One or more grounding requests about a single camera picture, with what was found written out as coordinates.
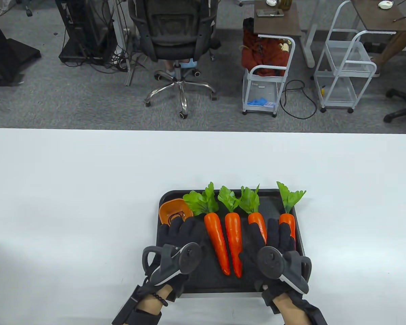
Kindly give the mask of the person's left hand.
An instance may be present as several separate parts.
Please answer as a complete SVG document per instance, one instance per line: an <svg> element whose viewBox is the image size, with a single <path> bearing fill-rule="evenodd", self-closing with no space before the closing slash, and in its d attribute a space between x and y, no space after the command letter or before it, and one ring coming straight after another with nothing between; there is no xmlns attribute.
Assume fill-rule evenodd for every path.
<svg viewBox="0 0 406 325"><path fill-rule="evenodd" d="M182 218L177 217L170 225L162 224L158 228L157 244L159 247L169 244L182 248L186 244L193 242L199 244L202 249L202 256L204 256L206 250L205 239L205 226L196 218L187 218L183 221ZM176 298L180 297L190 276L191 274L179 274L172 280L168 280L166 284L172 287L172 292L167 296L166 300L174 302Z"/></svg>

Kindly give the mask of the person's right hand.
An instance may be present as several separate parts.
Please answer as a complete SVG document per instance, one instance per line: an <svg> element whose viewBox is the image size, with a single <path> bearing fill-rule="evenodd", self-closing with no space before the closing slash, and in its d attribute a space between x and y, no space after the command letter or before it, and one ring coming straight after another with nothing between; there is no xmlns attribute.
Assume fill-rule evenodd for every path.
<svg viewBox="0 0 406 325"><path fill-rule="evenodd" d="M295 250L295 240L291 237L291 229L287 223L280 224L276 219L269 219L267 223L267 239L264 240L256 223L246 223L242 228L246 243L240 259L243 265L243 275L263 290L263 299L274 310L278 309L285 323L290 318L305 318L305 313L293 305L289 293L294 291L290 285L281 280L274 280L265 276L257 265L257 253L265 246L276 248L280 253Z"/></svg>

